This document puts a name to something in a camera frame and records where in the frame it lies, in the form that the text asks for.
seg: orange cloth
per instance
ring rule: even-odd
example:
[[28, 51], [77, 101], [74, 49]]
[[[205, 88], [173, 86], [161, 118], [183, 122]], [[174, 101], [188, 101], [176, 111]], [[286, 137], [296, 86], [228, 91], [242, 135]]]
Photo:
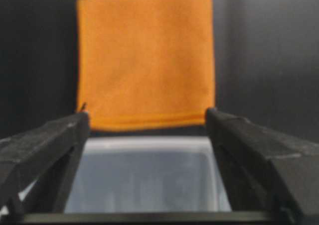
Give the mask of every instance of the orange cloth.
[[91, 127], [203, 124], [214, 106], [212, 0], [78, 0], [78, 110]]

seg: orange towel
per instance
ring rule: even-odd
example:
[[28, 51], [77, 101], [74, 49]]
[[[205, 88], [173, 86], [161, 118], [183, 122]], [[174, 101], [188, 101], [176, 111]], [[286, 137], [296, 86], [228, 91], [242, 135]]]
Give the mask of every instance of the orange towel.
[[78, 0], [79, 110], [91, 127], [203, 124], [214, 106], [212, 0]]

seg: black frame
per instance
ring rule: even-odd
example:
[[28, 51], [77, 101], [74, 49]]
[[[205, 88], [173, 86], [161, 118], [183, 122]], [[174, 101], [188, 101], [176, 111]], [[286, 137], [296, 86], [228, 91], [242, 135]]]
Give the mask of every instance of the black frame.
[[[81, 112], [0, 140], [0, 205], [9, 210], [1, 222], [319, 223], [319, 145], [216, 109], [207, 110], [206, 129], [234, 212], [62, 214], [89, 135], [88, 115]], [[18, 192], [36, 179], [20, 201]]]

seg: dark background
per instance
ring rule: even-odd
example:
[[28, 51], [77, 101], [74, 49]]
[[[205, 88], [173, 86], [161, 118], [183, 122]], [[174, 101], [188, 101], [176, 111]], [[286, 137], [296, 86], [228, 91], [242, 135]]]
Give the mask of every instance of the dark background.
[[[75, 1], [0, 0], [0, 138], [74, 113]], [[319, 142], [319, 0], [214, 0], [214, 34], [218, 108]]]

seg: translucent plastic bin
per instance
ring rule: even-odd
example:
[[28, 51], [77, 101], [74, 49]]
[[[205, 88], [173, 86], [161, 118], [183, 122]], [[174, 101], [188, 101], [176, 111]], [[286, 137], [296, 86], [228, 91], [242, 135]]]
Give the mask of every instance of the translucent plastic bin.
[[90, 138], [66, 213], [229, 211], [206, 137]]

